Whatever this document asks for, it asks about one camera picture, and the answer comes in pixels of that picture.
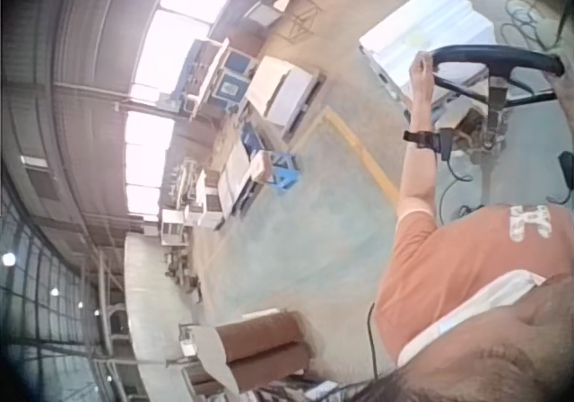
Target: blue stool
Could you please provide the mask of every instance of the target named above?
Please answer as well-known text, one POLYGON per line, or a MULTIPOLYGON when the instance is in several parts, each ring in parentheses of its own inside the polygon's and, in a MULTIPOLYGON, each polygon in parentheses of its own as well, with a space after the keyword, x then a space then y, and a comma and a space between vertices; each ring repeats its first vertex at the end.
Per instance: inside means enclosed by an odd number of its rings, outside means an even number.
POLYGON ((279 192, 287 191, 295 185, 295 182, 300 177, 295 156, 291 153, 278 153, 275 151, 271 151, 269 156, 273 165, 273 172, 271 175, 272 180, 268 180, 267 184, 279 192))

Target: concrete floor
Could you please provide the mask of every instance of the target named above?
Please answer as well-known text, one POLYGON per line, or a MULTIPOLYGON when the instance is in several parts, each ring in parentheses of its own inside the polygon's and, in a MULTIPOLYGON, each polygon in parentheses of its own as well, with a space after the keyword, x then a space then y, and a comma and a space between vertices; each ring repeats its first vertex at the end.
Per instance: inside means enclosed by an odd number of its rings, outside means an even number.
MULTIPOLYGON (((373 168, 363 164, 357 145, 323 114, 331 108, 398 186, 404 121, 357 44, 407 0, 314 1, 323 12, 312 36, 293 45, 272 36, 263 51, 326 74, 297 134, 282 145, 298 155, 302 179, 280 196, 264 189, 242 219, 229 220, 220 232, 195 231, 193 263, 203 284, 206 322, 221 324, 270 307, 299 310, 315 351, 312 370, 351 382, 371 376, 366 314, 388 261, 396 219, 373 168)), ((508 20, 505 0, 471 1, 497 29, 508 20)), ((539 8, 555 14, 542 3, 539 8)), ((541 76, 531 79, 538 89, 547 87, 541 76)), ((214 167, 221 167, 236 134, 225 128, 214 167)), ((508 148, 494 169, 489 194, 474 168, 476 182, 453 188, 445 215, 463 203, 535 203, 547 195, 561 197, 565 187, 556 156, 566 149, 571 149, 571 140, 557 103, 522 109, 511 117, 508 148)), ((468 170, 464 161, 455 167, 468 170)), ((450 180, 440 167, 439 193, 450 180)), ((391 368, 378 342, 377 351, 380 370, 391 368)))

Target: hand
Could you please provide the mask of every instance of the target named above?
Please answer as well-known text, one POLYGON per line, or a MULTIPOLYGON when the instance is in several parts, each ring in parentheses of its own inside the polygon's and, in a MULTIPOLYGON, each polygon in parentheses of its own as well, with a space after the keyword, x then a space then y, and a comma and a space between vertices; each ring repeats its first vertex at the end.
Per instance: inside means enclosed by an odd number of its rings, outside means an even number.
POLYGON ((554 89, 566 119, 574 123, 574 66, 564 53, 558 52, 556 55, 564 64, 564 74, 559 77, 552 73, 544 73, 544 77, 554 89))
POLYGON ((409 73, 413 88, 413 105, 430 106, 434 92, 432 56, 427 52, 416 54, 409 73))

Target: brown paper roll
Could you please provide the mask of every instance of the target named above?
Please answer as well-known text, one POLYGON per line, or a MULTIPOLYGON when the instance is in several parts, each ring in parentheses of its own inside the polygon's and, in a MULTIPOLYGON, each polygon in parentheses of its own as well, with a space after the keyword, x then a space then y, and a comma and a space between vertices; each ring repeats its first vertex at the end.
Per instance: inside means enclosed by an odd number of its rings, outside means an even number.
POLYGON ((258 389, 309 367, 309 349, 304 343, 290 343, 274 350, 231 363, 239 391, 258 389))
POLYGON ((294 312, 279 312, 217 329, 227 363, 303 340, 294 312))

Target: warehouse ceiling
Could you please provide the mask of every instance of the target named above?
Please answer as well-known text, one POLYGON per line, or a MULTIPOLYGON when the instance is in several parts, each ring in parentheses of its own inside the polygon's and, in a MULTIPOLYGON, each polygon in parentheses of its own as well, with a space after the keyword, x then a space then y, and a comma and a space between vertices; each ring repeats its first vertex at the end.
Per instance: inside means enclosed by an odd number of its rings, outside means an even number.
POLYGON ((140 224, 126 207, 118 102, 159 0, 2 2, 3 169, 72 266, 102 247, 120 273, 140 224))

